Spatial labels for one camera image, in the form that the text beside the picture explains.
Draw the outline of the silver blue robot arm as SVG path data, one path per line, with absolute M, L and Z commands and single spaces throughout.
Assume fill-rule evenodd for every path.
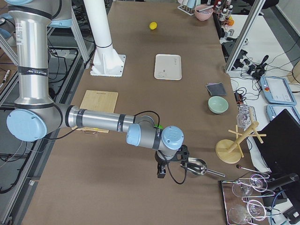
M 7 117 L 11 134 L 31 142 L 64 127 L 89 127 L 125 132 L 126 141 L 155 151 L 157 176 L 170 171 L 169 163 L 179 161 L 187 168 L 189 152 L 184 134 L 176 126 L 159 127 L 146 112 L 134 116 L 81 109 L 55 103 L 48 91 L 47 28 L 72 26 L 69 0 L 9 0 L 8 12 L 15 21 L 18 55 L 19 98 Z

